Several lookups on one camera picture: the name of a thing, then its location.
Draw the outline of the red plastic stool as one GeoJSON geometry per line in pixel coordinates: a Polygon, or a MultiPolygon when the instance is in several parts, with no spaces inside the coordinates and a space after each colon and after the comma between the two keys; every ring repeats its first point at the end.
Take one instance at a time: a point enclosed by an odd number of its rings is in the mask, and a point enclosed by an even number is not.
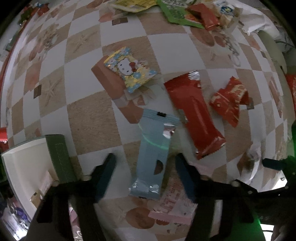
{"type": "Polygon", "coordinates": [[[1,142],[7,142],[8,141],[6,127],[0,127],[0,141],[1,142]]]}

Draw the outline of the white blue snack packet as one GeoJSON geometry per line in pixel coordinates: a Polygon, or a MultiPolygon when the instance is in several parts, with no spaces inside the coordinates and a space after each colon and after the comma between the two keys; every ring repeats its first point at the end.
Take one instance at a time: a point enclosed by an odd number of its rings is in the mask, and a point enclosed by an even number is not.
{"type": "Polygon", "coordinates": [[[220,26],[224,30],[232,32],[240,21],[243,9],[230,4],[228,1],[214,1],[213,6],[220,26]]]}

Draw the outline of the white plastic bag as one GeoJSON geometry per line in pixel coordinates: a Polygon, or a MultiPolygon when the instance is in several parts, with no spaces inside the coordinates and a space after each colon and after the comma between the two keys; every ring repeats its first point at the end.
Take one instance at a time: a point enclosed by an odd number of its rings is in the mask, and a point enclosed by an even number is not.
{"type": "Polygon", "coordinates": [[[278,35],[277,28],[264,13],[246,4],[240,8],[242,9],[240,21],[244,33],[250,35],[252,32],[264,31],[270,36],[278,35]]]}

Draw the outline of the long red snack bar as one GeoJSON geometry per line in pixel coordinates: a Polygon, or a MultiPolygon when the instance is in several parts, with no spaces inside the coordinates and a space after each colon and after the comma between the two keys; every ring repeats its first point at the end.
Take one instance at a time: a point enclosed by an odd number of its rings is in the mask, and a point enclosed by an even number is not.
{"type": "Polygon", "coordinates": [[[217,152],[226,139],[215,127],[204,100],[200,73],[191,71],[164,83],[175,108],[185,119],[185,126],[196,149],[198,160],[217,152]]]}

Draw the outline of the white storage box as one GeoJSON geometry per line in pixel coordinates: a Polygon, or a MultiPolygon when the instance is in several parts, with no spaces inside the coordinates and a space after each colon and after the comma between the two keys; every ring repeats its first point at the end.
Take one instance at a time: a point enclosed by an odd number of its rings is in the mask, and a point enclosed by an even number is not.
{"type": "Polygon", "coordinates": [[[60,183],[77,180],[65,137],[45,135],[22,142],[1,154],[6,176],[23,210],[32,219],[37,208],[30,201],[47,173],[60,183]]]}

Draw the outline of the red packet in pile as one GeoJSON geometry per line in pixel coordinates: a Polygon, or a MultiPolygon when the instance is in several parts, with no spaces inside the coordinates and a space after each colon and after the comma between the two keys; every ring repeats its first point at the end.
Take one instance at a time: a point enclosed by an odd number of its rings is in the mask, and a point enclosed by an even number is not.
{"type": "Polygon", "coordinates": [[[217,16],[204,4],[193,4],[187,8],[187,11],[200,20],[203,27],[208,31],[220,26],[217,16]]]}

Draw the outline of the pink packet inside box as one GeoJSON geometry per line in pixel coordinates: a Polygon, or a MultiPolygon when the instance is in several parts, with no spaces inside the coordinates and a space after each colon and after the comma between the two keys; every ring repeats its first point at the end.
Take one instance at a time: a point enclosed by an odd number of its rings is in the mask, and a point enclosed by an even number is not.
{"type": "Polygon", "coordinates": [[[39,188],[41,195],[44,197],[46,192],[48,191],[48,189],[51,187],[52,183],[53,183],[54,179],[52,178],[51,174],[49,173],[49,171],[46,171],[43,179],[41,181],[41,186],[39,188]]]}

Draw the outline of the yellow snack bag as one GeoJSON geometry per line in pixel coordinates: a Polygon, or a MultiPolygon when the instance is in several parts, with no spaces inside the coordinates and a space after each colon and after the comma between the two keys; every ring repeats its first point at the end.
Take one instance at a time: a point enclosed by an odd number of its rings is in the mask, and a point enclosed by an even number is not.
{"type": "Polygon", "coordinates": [[[113,8],[130,13],[145,11],[157,5],[156,0],[122,0],[110,4],[113,8]]]}

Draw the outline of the olive green cushion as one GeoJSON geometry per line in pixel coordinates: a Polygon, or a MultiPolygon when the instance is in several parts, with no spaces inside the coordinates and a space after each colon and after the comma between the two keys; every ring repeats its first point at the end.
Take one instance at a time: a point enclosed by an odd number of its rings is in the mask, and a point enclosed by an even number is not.
{"type": "Polygon", "coordinates": [[[287,74],[287,64],[284,55],[274,39],[264,31],[259,31],[258,36],[267,49],[267,52],[271,57],[273,64],[278,67],[284,74],[287,74]]]}

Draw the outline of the pink nut snack packet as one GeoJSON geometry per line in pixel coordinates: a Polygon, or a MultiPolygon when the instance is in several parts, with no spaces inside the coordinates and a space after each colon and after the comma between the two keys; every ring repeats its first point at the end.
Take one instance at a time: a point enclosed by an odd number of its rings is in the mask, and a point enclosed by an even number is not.
{"type": "Polygon", "coordinates": [[[152,208],[148,217],[164,222],[190,225],[196,207],[197,204],[186,196],[180,179],[170,177],[161,199],[152,208]]]}

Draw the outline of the green snack bag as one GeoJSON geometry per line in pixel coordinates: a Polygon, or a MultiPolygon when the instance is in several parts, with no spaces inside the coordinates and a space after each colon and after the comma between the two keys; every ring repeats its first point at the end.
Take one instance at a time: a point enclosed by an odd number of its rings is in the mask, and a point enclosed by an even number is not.
{"type": "Polygon", "coordinates": [[[159,0],[157,4],[170,23],[204,29],[200,21],[187,11],[188,4],[186,1],[159,0]]]}

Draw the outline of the clear wrapped cookie packet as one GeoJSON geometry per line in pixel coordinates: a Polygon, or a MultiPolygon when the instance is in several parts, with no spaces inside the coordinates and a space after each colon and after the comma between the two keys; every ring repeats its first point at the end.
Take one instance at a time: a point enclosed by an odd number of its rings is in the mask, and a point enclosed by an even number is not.
{"type": "Polygon", "coordinates": [[[248,180],[254,178],[262,161],[262,150],[260,146],[251,147],[246,152],[245,173],[248,180]]]}

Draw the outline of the small red snack packet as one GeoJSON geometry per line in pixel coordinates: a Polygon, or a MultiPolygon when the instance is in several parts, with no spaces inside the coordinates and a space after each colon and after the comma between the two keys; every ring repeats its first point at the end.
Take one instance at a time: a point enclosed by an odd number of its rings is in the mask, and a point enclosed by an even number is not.
{"type": "Polygon", "coordinates": [[[210,99],[210,106],[234,128],[239,123],[241,105],[249,105],[249,94],[239,79],[232,76],[225,88],[219,89],[210,99]]]}

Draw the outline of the light blue snack bar wrapper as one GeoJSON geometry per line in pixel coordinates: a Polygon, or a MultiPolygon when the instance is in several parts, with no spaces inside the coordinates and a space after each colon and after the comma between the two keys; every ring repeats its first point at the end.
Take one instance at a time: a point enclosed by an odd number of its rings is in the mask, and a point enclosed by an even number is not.
{"type": "Polygon", "coordinates": [[[135,178],[129,187],[130,195],[159,199],[171,138],[179,124],[179,118],[174,115],[152,109],[144,110],[138,123],[142,140],[135,178]]]}

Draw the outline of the Hello Kitty snack packet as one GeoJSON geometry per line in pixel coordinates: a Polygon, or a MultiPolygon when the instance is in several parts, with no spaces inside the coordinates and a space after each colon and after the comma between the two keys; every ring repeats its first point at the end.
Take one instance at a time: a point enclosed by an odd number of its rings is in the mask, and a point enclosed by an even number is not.
{"type": "Polygon", "coordinates": [[[133,93],[157,75],[146,63],[135,59],[129,47],[113,52],[103,64],[123,79],[128,93],[133,93]]]}

